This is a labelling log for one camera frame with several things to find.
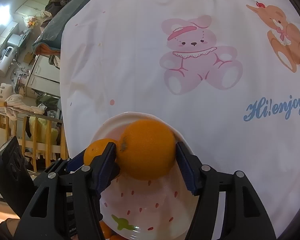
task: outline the orange cartoon bear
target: orange cartoon bear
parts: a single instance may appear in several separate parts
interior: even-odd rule
[[[292,23],[287,22],[286,15],[277,6],[257,2],[257,7],[246,5],[251,11],[258,14],[260,19],[271,30],[267,36],[279,60],[293,73],[300,64],[300,31]]]

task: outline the plate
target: plate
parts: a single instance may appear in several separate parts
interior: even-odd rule
[[[125,127],[139,119],[155,119],[166,124],[176,141],[183,136],[161,119],[143,113],[127,112],[108,119],[96,132],[93,141],[102,138],[119,140]],[[186,189],[175,162],[170,172],[159,179],[141,181],[120,174],[101,194],[103,221],[119,235],[133,240],[172,240],[189,229],[198,202]]]

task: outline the white appliance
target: white appliance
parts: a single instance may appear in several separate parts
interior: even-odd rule
[[[17,50],[13,47],[7,47],[0,59],[0,76],[4,77],[9,69],[12,59],[15,57]]]

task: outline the bright light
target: bright light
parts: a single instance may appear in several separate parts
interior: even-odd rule
[[[0,6],[0,25],[8,25],[10,20],[10,6]]]

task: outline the orange fruit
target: orange fruit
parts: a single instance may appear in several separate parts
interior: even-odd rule
[[[127,239],[124,238],[123,236],[113,235],[110,237],[110,240],[127,240]]]
[[[97,140],[91,143],[83,155],[84,165],[90,165],[94,157],[101,155],[105,150],[108,142],[114,142],[116,145],[118,145],[118,142],[116,140],[112,140],[109,138]]]
[[[141,119],[129,124],[117,144],[121,171],[139,180],[166,175],[175,160],[176,141],[162,122]]]
[[[105,239],[108,239],[113,235],[111,228],[108,227],[105,222],[100,221],[100,226],[101,226],[103,235],[105,236]]]

